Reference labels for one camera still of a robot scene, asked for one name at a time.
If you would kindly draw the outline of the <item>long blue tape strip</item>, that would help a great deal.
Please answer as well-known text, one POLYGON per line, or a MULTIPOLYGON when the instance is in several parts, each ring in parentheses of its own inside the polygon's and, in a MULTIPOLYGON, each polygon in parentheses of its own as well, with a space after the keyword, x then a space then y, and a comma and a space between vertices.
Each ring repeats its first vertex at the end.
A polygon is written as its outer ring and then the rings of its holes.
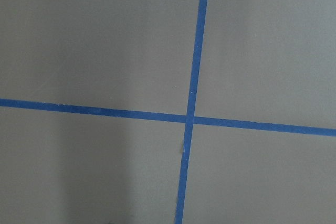
POLYGON ((195 40, 193 49, 193 58, 191 66, 190 86, 188 91, 187 110, 184 127, 183 148, 180 165, 180 175, 178 181, 177 201, 175 211, 175 223, 183 222, 187 177, 188 177, 188 165, 190 159, 196 99, 198 91, 198 80, 200 75, 200 66, 202 58, 202 48, 204 39, 204 29, 206 21, 207 1, 199 0, 197 22, 195 30, 195 40))

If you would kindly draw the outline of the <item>crossing blue tape strip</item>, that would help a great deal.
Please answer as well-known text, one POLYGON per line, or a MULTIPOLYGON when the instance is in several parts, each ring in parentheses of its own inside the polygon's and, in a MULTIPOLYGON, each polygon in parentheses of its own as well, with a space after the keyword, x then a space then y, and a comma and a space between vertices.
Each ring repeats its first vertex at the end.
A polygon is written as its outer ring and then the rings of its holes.
MULTIPOLYGON (((130 119, 141 119, 141 120, 163 121, 174 123, 185 123, 187 120, 186 115, 178 115, 178 114, 130 111, 130 110, 55 104, 55 103, 13 100, 13 99, 1 99, 1 106, 9 108, 53 111, 53 112, 74 113, 74 114, 88 114, 88 115, 109 116, 116 118, 130 118, 130 119)), ((335 129, 321 128, 321 127, 274 124, 274 123, 252 122, 252 121, 241 121, 230 119, 217 119, 201 116, 196 116, 194 119, 192 119, 192 122, 198 125, 222 126, 222 127, 233 127, 238 129, 251 129, 261 131, 286 132, 286 133, 335 137, 335 129)))

